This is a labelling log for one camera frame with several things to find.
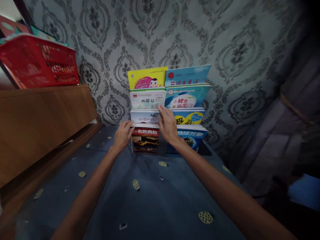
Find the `wallpaper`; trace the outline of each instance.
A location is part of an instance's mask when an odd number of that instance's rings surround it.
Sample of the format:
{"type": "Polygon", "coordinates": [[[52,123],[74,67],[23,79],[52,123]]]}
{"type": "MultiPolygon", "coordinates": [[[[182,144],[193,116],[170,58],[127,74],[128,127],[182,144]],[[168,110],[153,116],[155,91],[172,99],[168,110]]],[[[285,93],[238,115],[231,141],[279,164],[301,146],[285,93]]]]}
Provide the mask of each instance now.
{"type": "Polygon", "coordinates": [[[127,72],[212,64],[207,141],[227,156],[275,98],[305,15],[295,0],[25,0],[35,25],[77,51],[99,119],[130,117],[127,72]]]}

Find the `wooden furniture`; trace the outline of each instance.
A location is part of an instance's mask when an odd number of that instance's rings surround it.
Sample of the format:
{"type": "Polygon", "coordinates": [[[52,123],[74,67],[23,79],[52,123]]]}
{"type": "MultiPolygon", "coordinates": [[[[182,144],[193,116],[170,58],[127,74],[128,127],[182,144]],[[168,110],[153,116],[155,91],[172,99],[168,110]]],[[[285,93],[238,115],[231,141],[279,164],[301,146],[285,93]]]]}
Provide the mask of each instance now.
{"type": "Polygon", "coordinates": [[[13,239],[27,197],[101,123],[90,124],[97,112],[88,85],[0,91],[0,113],[0,239],[13,239]]]}
{"type": "Polygon", "coordinates": [[[98,117],[88,85],[0,91],[0,188],[98,117]]]}

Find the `book cover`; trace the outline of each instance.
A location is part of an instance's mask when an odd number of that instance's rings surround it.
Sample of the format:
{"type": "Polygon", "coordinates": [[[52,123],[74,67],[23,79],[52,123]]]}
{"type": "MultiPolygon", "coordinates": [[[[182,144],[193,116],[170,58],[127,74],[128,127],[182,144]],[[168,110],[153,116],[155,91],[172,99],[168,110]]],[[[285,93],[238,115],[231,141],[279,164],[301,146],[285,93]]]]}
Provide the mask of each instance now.
{"type": "Polygon", "coordinates": [[[163,87],[168,67],[128,71],[130,89],[163,87]]]}
{"type": "Polygon", "coordinates": [[[159,123],[158,110],[153,110],[153,109],[131,110],[130,115],[131,115],[131,120],[134,121],[134,123],[152,123],[152,124],[159,123]]]}
{"type": "Polygon", "coordinates": [[[178,125],[200,124],[206,111],[203,108],[172,108],[178,125]]]}
{"type": "Polygon", "coordinates": [[[130,91],[132,109],[156,109],[159,104],[164,104],[166,91],[161,90],[134,90],[130,91]]]}
{"type": "Polygon", "coordinates": [[[167,87],[164,105],[167,108],[202,107],[210,87],[209,84],[167,87]]]}
{"type": "Polygon", "coordinates": [[[132,146],[133,151],[137,153],[157,154],[159,150],[159,129],[136,126],[132,133],[132,146]]]}
{"type": "MultiPolygon", "coordinates": [[[[186,143],[195,151],[198,151],[198,147],[201,144],[203,138],[208,134],[208,131],[204,128],[195,128],[195,129],[185,129],[180,128],[181,126],[185,125],[179,125],[178,127],[178,135],[179,137],[183,138],[186,143]]],[[[174,147],[172,147],[169,143],[167,143],[167,154],[179,154],[174,147]]]]}
{"type": "Polygon", "coordinates": [[[169,69],[166,72],[165,86],[205,83],[211,65],[169,69]]]}

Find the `stack of books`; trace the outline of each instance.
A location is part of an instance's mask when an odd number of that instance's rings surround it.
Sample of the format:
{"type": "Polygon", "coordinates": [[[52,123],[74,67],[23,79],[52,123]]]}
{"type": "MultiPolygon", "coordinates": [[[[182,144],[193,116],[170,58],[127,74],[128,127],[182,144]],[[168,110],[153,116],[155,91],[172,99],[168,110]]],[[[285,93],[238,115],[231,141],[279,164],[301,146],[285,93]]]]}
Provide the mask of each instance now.
{"type": "Polygon", "coordinates": [[[170,70],[159,67],[128,72],[134,152],[177,154],[169,143],[163,144],[157,109],[160,104],[173,111],[178,135],[197,151],[208,133],[200,123],[205,114],[202,103],[210,89],[205,83],[210,68],[211,65],[170,70]]]}

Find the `blue fabric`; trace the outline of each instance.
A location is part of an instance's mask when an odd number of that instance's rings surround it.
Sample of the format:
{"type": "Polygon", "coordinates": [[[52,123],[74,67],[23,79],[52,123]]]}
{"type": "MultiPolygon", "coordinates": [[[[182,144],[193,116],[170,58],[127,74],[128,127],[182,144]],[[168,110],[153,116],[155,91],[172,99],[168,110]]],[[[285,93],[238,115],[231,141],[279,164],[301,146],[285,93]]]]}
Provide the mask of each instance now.
{"type": "MultiPolygon", "coordinates": [[[[104,127],[101,133],[97,132],[73,154],[76,159],[70,157],[52,179],[39,187],[44,191],[37,200],[33,196],[38,190],[29,197],[18,215],[17,239],[45,239],[54,233],[112,146],[116,129],[104,127]],[[86,172],[84,178],[78,176],[80,171],[86,172]]],[[[242,187],[209,149],[213,155],[205,158],[242,187]]],[[[182,157],[134,154],[128,145],[111,169],[84,239],[135,238],[245,239],[182,157]],[[159,161],[169,166],[160,166],[159,161]],[[139,191],[133,187],[134,179],[139,182],[139,191]],[[201,211],[209,212],[213,223],[204,224],[198,217],[201,211]],[[122,223],[127,223],[127,228],[120,230],[122,223]]]]}
{"type": "Polygon", "coordinates": [[[303,174],[289,187],[288,196],[291,202],[320,212],[320,179],[303,174]]]}

